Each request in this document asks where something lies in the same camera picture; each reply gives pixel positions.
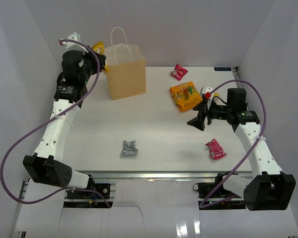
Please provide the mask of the yellow M&M's packet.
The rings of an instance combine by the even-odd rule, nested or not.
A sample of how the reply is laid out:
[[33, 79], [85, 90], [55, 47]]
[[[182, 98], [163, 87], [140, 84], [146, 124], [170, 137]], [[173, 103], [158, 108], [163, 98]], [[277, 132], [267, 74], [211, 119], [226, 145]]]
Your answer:
[[103, 42], [97, 42], [92, 49], [101, 56], [100, 63], [102, 64], [102, 69], [101, 72], [104, 74], [106, 73], [107, 70], [107, 61], [106, 61], [106, 56], [105, 56], [105, 47]]

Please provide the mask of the pink snack packet front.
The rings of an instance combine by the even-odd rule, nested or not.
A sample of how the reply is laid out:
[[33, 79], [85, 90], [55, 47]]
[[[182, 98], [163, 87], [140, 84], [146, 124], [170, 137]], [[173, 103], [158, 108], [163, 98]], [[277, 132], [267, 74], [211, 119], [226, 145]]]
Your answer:
[[220, 146], [216, 139], [212, 139], [211, 141], [205, 144], [210, 152], [210, 156], [214, 160], [221, 159], [227, 155], [224, 149]]

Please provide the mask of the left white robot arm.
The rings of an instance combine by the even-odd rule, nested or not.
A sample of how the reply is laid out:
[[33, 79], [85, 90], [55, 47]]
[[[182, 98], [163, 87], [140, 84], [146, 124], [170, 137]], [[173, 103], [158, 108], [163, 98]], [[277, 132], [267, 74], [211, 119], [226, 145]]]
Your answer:
[[67, 136], [87, 93], [86, 84], [93, 74], [105, 68], [105, 56], [97, 55], [97, 58], [100, 65], [97, 65], [92, 53], [71, 50], [63, 54], [63, 71], [57, 79], [52, 121], [48, 123], [33, 155], [26, 155], [23, 159], [23, 165], [34, 182], [78, 188], [85, 198], [95, 192], [89, 175], [74, 171], [62, 160]]

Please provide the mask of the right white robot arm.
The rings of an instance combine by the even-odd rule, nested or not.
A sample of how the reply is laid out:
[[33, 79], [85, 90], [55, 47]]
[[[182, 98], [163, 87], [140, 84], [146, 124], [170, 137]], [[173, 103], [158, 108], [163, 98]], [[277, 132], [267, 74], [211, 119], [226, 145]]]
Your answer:
[[193, 109], [198, 114], [187, 124], [201, 131], [214, 119], [225, 120], [231, 125], [243, 145], [253, 176], [249, 181], [236, 174], [235, 169], [219, 173], [214, 188], [204, 199], [208, 200], [214, 193], [221, 198], [232, 193], [241, 197], [250, 211], [286, 210], [296, 180], [293, 175], [284, 173], [271, 154], [261, 134], [264, 127], [257, 114], [247, 109], [246, 91], [229, 88], [226, 102], [218, 105], [208, 88], [202, 93], [202, 101]]

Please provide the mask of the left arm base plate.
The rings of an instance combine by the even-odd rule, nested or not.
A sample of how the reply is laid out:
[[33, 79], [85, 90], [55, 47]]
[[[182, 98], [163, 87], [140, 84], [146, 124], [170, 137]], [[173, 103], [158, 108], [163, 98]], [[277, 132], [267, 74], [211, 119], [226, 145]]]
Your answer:
[[[111, 185], [109, 183], [96, 183], [91, 190], [95, 190], [100, 193], [104, 199], [110, 198]], [[66, 194], [66, 199], [101, 199], [97, 193], [88, 191], [76, 191], [68, 190]]]

